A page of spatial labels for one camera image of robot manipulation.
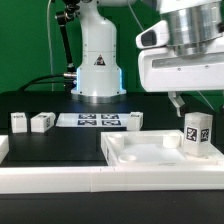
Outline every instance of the blue light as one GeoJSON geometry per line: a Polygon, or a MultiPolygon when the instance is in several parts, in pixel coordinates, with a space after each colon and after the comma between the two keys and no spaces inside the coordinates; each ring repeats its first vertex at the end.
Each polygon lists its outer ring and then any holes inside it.
{"type": "Polygon", "coordinates": [[[80,76],[80,70],[79,68],[77,69],[77,80],[76,80],[76,91],[79,91],[79,76],[80,76]]]}
{"type": "Polygon", "coordinates": [[[123,74],[122,74],[122,70],[120,69],[120,90],[123,89],[123,83],[122,83],[122,79],[123,78],[123,74]]]}

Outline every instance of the black table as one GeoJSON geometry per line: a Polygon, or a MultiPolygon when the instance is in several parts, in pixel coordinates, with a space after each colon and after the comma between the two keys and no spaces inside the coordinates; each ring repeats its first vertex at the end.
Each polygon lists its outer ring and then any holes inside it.
{"type": "MultiPolygon", "coordinates": [[[[222,114],[184,95],[189,112],[213,114],[212,143],[224,152],[222,114]]],[[[106,165],[102,131],[122,128],[59,128],[47,133],[12,134],[10,113],[144,113],[142,130],[180,129],[184,118],[166,95],[129,94],[125,101],[91,105],[63,92],[0,94],[0,133],[9,134],[10,152],[1,167],[106,165]]],[[[0,195],[2,223],[223,223],[224,191],[147,191],[0,195]]]]}

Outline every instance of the white box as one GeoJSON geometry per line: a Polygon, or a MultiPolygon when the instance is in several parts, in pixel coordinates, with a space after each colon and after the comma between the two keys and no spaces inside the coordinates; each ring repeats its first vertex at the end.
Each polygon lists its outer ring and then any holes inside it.
{"type": "Polygon", "coordinates": [[[127,131],[140,131],[143,125],[143,113],[131,112],[127,121],[127,131]]]}
{"type": "Polygon", "coordinates": [[[31,132],[44,133],[54,126],[55,118],[56,116],[54,113],[40,113],[37,116],[31,118],[31,132]]]}
{"type": "Polygon", "coordinates": [[[185,115],[184,151],[197,157],[207,156],[211,142],[212,115],[188,113],[185,115]]]}
{"type": "Polygon", "coordinates": [[[11,113],[11,124],[13,133],[27,132],[27,118],[25,113],[11,113]]]}

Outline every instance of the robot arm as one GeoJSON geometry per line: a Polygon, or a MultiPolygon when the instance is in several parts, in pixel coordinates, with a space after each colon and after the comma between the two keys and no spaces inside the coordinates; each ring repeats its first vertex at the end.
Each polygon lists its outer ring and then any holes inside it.
{"type": "Polygon", "coordinates": [[[183,105],[178,92],[224,89],[220,2],[157,1],[162,20],[136,38],[143,49],[138,59],[143,88],[168,92],[178,110],[183,105]]]}
{"type": "Polygon", "coordinates": [[[120,7],[135,1],[63,0],[66,4],[66,21],[73,19],[72,15],[75,13],[82,29],[83,61],[77,68],[76,88],[71,91],[74,99],[107,103],[125,95],[126,91],[122,88],[122,72],[116,63],[116,27],[102,17],[97,8],[120,7]]]}

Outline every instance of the white plastic tray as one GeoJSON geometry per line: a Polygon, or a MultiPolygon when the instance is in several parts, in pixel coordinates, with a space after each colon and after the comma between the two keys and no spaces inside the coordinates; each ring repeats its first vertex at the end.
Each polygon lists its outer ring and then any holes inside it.
{"type": "Polygon", "coordinates": [[[101,147],[109,166],[216,165],[224,161],[224,155],[210,143],[205,157],[185,153],[183,139],[179,130],[104,132],[101,147]]]}

